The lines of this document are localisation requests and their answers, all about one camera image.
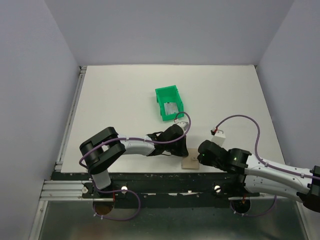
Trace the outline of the green plastic bin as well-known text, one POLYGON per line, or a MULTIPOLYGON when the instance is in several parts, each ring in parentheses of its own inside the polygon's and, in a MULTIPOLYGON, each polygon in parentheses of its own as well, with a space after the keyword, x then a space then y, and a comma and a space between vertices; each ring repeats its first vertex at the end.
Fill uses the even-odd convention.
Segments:
POLYGON ((156 88, 155 94, 164 122, 174 120, 179 112, 184 111, 184 104, 176 85, 156 88))

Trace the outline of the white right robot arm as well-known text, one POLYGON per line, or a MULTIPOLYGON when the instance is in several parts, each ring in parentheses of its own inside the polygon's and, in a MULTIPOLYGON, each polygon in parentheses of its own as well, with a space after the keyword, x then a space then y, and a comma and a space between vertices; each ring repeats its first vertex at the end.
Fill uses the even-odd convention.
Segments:
POLYGON ((229 189, 233 195, 269 194, 300 202, 307 209, 320 211, 320 168, 292 167, 239 148, 225 150, 205 140, 198 147, 200 164, 232 174, 229 189))

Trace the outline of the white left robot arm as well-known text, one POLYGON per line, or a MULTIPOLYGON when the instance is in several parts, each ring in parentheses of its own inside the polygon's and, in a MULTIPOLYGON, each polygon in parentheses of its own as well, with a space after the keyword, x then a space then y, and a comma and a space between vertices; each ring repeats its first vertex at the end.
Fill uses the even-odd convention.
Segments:
POLYGON ((165 131, 139 138, 120 135, 114 127, 107 127, 84 141, 79 150, 81 160, 95 183, 93 191, 101 198, 110 194, 112 181, 108 168, 122 155, 152 157, 168 152, 173 156, 187 157, 186 134, 189 129, 189 123, 181 121, 165 131))

